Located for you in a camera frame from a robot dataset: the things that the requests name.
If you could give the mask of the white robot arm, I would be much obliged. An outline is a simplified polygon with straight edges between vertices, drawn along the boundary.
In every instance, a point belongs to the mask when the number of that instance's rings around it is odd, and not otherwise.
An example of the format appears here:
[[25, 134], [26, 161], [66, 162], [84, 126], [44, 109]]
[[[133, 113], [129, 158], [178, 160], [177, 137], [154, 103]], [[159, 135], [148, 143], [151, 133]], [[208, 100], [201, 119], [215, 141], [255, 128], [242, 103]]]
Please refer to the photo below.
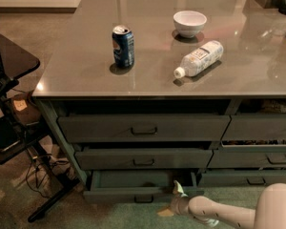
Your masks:
[[234, 229], [286, 229], [286, 183], [275, 183], [260, 194], [255, 209], [215, 202], [204, 196], [189, 197], [174, 181], [170, 204], [160, 209], [160, 217], [185, 216], [209, 227], [220, 222]]

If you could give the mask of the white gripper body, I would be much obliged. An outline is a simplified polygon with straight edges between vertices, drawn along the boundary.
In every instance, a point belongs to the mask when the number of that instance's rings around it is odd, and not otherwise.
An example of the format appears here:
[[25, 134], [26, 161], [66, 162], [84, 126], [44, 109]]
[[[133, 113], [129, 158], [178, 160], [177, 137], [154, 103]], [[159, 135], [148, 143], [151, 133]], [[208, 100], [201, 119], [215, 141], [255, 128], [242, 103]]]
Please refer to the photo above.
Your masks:
[[194, 198], [185, 194], [175, 195], [170, 204], [170, 210], [174, 215], [185, 216], [209, 227], [218, 225], [217, 219], [208, 218], [203, 212], [194, 210]]

